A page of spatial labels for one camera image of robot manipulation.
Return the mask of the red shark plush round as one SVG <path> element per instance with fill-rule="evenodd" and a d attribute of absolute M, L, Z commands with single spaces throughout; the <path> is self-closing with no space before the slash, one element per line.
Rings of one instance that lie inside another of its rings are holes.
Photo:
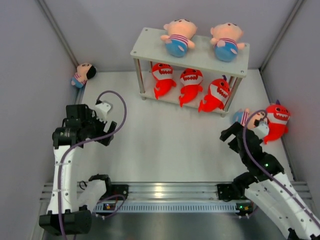
<path fill-rule="evenodd" d="M 165 96 L 172 88 L 177 86 L 173 79 L 173 67 L 166 63 L 156 63 L 152 67 L 152 76 L 155 79 L 155 87 L 153 88 L 155 99 Z"/>

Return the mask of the pink doll striped shirt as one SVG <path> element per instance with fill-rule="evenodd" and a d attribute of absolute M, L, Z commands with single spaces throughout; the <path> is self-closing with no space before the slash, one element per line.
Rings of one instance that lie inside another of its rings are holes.
<path fill-rule="evenodd" d="M 223 62 L 232 62 L 238 55 L 239 50 L 246 47 L 244 42 L 239 42 L 244 31 L 232 22 L 218 24 L 210 29 L 214 54 Z"/>

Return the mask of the pink doll blue pants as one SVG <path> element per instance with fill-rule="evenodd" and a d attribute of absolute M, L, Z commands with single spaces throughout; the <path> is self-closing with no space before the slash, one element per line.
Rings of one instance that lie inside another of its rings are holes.
<path fill-rule="evenodd" d="M 167 52 L 177 58 L 184 57 L 188 49 L 194 49 L 195 43 L 192 41 L 197 32 L 197 26 L 190 20 L 181 18 L 171 21 L 163 26 L 167 34 L 160 39 L 165 43 Z"/>

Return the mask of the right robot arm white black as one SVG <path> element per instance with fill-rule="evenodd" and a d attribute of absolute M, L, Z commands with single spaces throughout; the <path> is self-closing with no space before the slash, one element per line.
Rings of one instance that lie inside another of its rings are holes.
<path fill-rule="evenodd" d="M 247 198 L 262 210 L 287 240 L 318 240 L 320 220 L 312 213 L 290 182 L 280 162 L 261 146 L 269 127 L 262 121 L 248 129 L 235 122 L 220 134 L 239 154 L 247 172 L 231 183 L 239 198 Z"/>

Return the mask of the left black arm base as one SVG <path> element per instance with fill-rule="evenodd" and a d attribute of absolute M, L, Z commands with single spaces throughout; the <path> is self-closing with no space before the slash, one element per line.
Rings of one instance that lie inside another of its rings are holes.
<path fill-rule="evenodd" d="M 107 196 L 122 195 L 125 199 L 128 198 L 129 185 L 128 184 L 112 184 L 107 190 Z"/>

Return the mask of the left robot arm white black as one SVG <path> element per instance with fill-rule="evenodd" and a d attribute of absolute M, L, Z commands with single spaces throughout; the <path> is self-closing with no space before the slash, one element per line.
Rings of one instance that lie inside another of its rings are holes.
<path fill-rule="evenodd" d="M 54 236 L 87 234 L 91 214 L 99 200 L 112 194 L 112 183 L 107 174 L 89 178 L 87 187 L 78 195 L 78 167 L 84 144 L 89 140 L 108 146 L 113 140 L 117 123 L 112 121 L 104 131 L 112 105 L 97 101 L 94 108 L 86 104 L 66 106 L 62 126 L 52 134 L 54 179 L 46 214 L 39 217 L 39 226 Z"/>

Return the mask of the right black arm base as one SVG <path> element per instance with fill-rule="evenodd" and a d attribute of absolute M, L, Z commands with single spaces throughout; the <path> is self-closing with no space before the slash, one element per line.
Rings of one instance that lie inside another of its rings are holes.
<path fill-rule="evenodd" d="M 217 185 L 218 199 L 230 202 L 233 200 L 245 200 L 244 191 L 242 188 L 238 188 L 233 183 L 221 183 Z"/>

